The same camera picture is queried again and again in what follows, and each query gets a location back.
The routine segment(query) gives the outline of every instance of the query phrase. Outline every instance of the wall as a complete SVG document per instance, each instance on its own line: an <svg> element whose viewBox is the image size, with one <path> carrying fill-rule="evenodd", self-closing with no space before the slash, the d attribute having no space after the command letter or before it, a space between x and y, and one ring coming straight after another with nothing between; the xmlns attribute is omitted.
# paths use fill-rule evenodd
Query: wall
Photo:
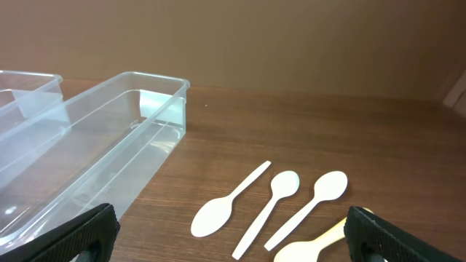
<svg viewBox="0 0 466 262"><path fill-rule="evenodd" d="M463 0L2 0L0 68L434 99L464 70L465 13Z"/></svg>

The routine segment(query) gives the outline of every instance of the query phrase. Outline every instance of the plastic spoon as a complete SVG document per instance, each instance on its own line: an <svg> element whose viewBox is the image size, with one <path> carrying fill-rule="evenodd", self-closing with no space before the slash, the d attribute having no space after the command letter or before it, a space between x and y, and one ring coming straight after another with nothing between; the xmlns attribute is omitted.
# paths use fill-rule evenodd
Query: plastic spoon
<svg viewBox="0 0 466 262"><path fill-rule="evenodd" d="M191 233L195 237L205 237L221 228L232 214L233 199L245 190L270 166L270 161L265 161L256 168L233 192L225 197L212 199L205 203L191 224Z"/></svg>
<svg viewBox="0 0 466 262"><path fill-rule="evenodd" d="M257 234L262 229L262 226L265 224L267 218L269 217L272 209L278 200L283 197L289 197L292 194L295 194L299 188L299 176L293 171L285 171L276 175L272 182L270 183L272 187L272 198L264 207L264 209L259 213L254 222L249 226L249 229L246 231L238 246L234 250L232 256L235 259L240 259L242 254L248 249L250 244L256 238Z"/></svg>
<svg viewBox="0 0 466 262"><path fill-rule="evenodd" d="M340 171L328 172L321 176L314 185L314 199L307 203L300 211L286 221L283 226L264 245L270 251L286 238L311 210L321 201L339 198L348 185L347 176Z"/></svg>
<svg viewBox="0 0 466 262"><path fill-rule="evenodd" d="M343 227L347 219L333 226L320 237L306 242L293 242L282 248L275 256L274 262L317 262L317 257L322 249L344 238Z"/></svg>

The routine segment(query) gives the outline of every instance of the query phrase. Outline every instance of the spoon bowl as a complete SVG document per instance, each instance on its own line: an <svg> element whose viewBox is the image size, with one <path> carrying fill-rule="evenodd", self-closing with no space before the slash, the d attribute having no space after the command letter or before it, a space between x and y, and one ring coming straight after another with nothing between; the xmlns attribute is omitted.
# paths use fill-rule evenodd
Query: spoon bowl
<svg viewBox="0 0 466 262"><path fill-rule="evenodd" d="M328 172L314 185L314 194L320 201L335 200L347 188L348 178L342 171Z"/></svg>
<svg viewBox="0 0 466 262"><path fill-rule="evenodd" d="M314 246L313 242L290 243L276 254L274 262L315 262L320 250Z"/></svg>
<svg viewBox="0 0 466 262"><path fill-rule="evenodd" d="M281 172L272 179L270 186L273 197L289 197L298 191L299 176L293 171Z"/></svg>
<svg viewBox="0 0 466 262"><path fill-rule="evenodd" d="M197 212L191 224L195 237L205 237L221 228L232 214L232 201L228 196L212 199Z"/></svg>

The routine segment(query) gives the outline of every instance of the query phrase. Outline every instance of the clear plastic container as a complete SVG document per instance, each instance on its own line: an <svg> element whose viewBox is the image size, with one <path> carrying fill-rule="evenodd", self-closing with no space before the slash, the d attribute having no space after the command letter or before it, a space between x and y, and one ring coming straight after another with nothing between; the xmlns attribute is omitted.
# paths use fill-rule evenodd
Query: clear plastic container
<svg viewBox="0 0 466 262"><path fill-rule="evenodd" d="M183 137L188 88L127 72L42 114L55 135L31 154L47 150L0 185L0 254L104 202L120 218Z"/></svg>

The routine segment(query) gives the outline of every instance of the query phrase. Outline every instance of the wooden table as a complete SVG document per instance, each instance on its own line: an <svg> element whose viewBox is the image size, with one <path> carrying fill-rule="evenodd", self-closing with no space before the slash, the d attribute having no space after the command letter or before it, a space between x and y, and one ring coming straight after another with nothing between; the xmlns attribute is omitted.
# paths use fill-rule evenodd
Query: wooden table
<svg viewBox="0 0 466 262"><path fill-rule="evenodd" d="M94 84L65 82L63 91L69 97ZM239 195L227 224L193 237L198 209L229 194L265 160L272 166ZM273 261L284 245L327 231L351 205L466 260L466 121L450 110L412 100L192 87L187 133L122 217L112 261L235 261L236 244L284 170L296 171L301 187L278 203L244 262ZM265 242L332 170L348 175L344 195L318 205L267 252ZM319 261L350 261L346 242L326 248Z"/></svg>

